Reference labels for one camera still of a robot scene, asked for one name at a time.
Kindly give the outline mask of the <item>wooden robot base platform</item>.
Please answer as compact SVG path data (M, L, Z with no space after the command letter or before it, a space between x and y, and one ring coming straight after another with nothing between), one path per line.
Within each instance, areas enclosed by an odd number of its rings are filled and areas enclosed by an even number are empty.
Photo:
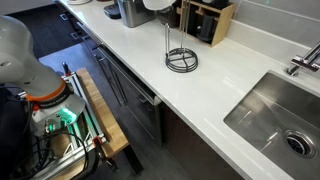
M127 148L129 142L103 99L96 84L92 80L89 72L85 68L82 68L77 70L76 74L89 105L93 110L97 123L106 139L106 142L101 145L105 159L101 161L100 166L111 163L112 166L110 169L116 171L117 168L113 157ZM72 177L81 172L84 163L83 150L79 149L78 155L74 152L69 152L68 155L74 160L74 163L66 165L54 176L50 177L49 180L71 180Z

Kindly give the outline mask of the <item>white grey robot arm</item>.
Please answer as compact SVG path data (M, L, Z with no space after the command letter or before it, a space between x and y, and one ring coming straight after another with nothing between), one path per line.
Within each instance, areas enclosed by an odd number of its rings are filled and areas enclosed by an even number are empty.
M74 124L85 108L78 96L51 67L43 65L33 53L28 28L10 16L0 16L0 81L26 92L32 102L30 128L36 136Z

